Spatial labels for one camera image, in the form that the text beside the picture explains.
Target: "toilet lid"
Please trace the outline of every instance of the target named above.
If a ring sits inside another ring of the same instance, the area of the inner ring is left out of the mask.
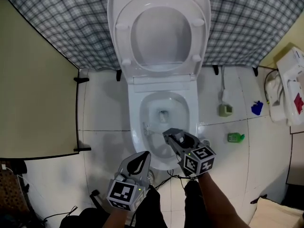
[[[132,0],[113,28],[116,54],[127,78],[194,80],[208,41],[205,16],[194,0]]]

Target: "toilet bowl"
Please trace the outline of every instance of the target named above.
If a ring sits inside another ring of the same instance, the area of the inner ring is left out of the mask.
[[[137,152],[151,166],[178,167],[162,133],[180,128],[197,135],[196,79],[210,28],[209,0],[109,0],[109,29],[128,83],[130,124]]]
[[[270,117],[274,123],[304,123],[304,53],[292,48],[277,63],[278,71],[266,83]]]

